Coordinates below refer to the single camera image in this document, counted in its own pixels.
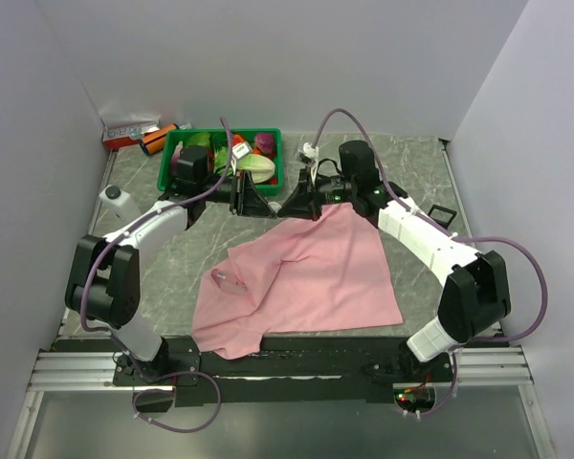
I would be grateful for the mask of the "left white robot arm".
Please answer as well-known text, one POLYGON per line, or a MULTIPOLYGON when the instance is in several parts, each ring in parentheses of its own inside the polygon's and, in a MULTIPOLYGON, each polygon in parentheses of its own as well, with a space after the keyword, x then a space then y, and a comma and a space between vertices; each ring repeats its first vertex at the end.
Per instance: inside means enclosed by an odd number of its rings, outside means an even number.
POLYGON ((146 259, 190 229, 207 202, 227 204, 240 216, 274 218, 276 211, 256 189, 248 171, 232 177, 211 173, 206 148, 179 147, 171 159, 171 187, 144 214, 103 237, 86 235, 76 247, 65 293, 88 332, 102 331, 150 384, 170 371, 169 349, 139 313, 141 270, 146 259))

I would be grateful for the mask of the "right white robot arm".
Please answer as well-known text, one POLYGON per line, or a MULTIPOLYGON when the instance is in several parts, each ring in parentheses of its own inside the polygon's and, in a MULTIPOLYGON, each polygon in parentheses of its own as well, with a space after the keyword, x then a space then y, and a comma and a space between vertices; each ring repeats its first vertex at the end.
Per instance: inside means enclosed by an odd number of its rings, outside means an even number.
POLYGON ((406 340, 398 360, 406 379, 420 381, 437 356, 510 313, 505 261, 494 251, 482 253, 458 242, 455 234, 422 213, 403 189, 387 180, 368 142, 345 142, 339 156, 335 174, 322 175, 318 149, 304 143, 297 151, 304 165, 298 185, 278 214, 317 220, 322 207, 349 204, 431 271, 443 289, 436 316, 406 340))

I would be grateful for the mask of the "pink garment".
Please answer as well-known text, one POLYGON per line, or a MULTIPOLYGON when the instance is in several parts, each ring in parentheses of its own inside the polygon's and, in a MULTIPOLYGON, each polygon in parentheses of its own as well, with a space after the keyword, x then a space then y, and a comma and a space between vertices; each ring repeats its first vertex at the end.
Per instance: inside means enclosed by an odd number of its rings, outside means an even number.
POLYGON ((287 219, 206 271, 191 326, 203 352, 234 360, 264 335, 402 323, 379 232, 349 205, 287 219))

